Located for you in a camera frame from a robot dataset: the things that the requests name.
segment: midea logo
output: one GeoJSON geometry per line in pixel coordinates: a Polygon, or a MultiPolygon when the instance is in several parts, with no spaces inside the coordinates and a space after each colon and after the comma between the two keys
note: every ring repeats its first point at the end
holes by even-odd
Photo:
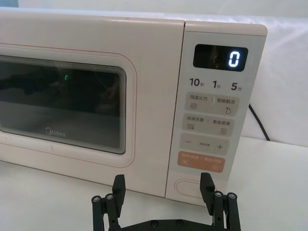
{"type": "Polygon", "coordinates": [[[62,137],[65,137],[65,133],[52,130],[51,128],[45,128],[45,131],[46,131],[46,134],[47,134],[47,135],[54,135],[54,136],[62,136],[62,137]]]}

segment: white wall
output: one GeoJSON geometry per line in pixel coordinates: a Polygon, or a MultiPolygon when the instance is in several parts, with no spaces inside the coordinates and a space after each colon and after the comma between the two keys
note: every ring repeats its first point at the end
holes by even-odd
{"type": "Polygon", "coordinates": [[[307,0],[19,0],[19,7],[307,17],[307,0]]]}

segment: power cord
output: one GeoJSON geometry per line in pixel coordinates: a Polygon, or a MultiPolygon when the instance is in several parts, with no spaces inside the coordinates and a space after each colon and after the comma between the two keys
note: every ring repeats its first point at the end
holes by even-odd
{"type": "Polygon", "coordinates": [[[263,132],[263,134],[264,134],[264,136],[266,138],[266,140],[270,141],[270,138],[269,138],[267,132],[265,131],[265,128],[263,127],[263,124],[261,123],[259,117],[256,115],[254,109],[252,108],[252,106],[250,104],[249,104],[249,109],[250,109],[251,113],[254,115],[254,117],[256,118],[256,121],[258,122],[258,124],[259,124],[259,126],[260,126],[260,128],[261,128],[261,130],[262,130],[262,132],[263,132]]]}

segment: blue led digit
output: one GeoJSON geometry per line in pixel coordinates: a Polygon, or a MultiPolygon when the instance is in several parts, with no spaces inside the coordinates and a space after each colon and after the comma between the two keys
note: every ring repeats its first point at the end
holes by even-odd
{"type": "Polygon", "coordinates": [[[230,59],[229,59],[229,66],[230,67],[237,67],[239,64],[239,59],[240,59],[240,53],[238,51],[232,51],[230,54],[230,59]],[[233,56],[236,55],[236,60],[235,63],[233,63],[233,56]]]}

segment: button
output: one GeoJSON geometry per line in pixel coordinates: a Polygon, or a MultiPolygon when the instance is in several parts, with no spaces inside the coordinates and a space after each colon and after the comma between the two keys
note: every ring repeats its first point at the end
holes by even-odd
{"type": "Polygon", "coordinates": [[[178,165],[211,172],[222,172],[225,159],[198,153],[179,152],[178,165]]]}
{"type": "Polygon", "coordinates": [[[181,135],[180,147],[197,152],[226,155],[229,140],[183,133],[181,135]]]}
{"type": "Polygon", "coordinates": [[[230,136],[232,134],[234,120],[213,116],[185,114],[183,129],[218,136],[230,136]]]}
{"type": "Polygon", "coordinates": [[[185,109],[234,116],[239,107],[239,102],[238,97],[189,92],[186,96],[185,109]]]}
{"type": "Polygon", "coordinates": [[[175,183],[175,188],[183,195],[202,198],[199,182],[179,180],[175,183]]]}

